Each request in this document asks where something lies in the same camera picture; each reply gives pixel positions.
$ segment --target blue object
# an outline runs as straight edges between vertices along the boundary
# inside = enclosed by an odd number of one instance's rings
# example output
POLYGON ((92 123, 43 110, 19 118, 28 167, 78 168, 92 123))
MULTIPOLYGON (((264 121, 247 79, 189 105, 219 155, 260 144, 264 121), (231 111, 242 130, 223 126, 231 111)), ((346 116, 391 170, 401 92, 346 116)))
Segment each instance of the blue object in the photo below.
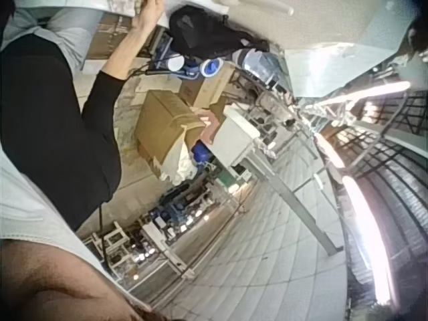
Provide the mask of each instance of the blue object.
POLYGON ((193 147, 193 158, 196 163, 205 163, 209 160, 210 156, 211 152, 209 149, 200 140, 198 140, 195 147, 193 147))

